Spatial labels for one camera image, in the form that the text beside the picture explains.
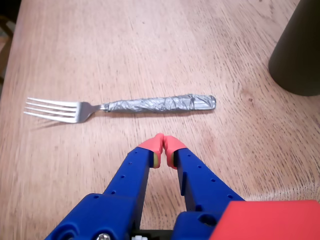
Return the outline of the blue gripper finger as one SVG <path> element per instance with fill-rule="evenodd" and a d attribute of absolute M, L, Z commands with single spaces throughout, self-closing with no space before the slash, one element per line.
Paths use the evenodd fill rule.
<path fill-rule="evenodd" d="M 243 198 L 215 175 L 191 150 L 173 136 L 165 136 L 167 164 L 177 170 L 186 211 L 173 227 L 173 240 L 208 240 L 231 201 Z"/>
<path fill-rule="evenodd" d="M 164 135 L 130 151 L 103 193 L 85 196 L 48 240 L 128 240 L 140 227 L 149 170 L 160 165 Z"/>

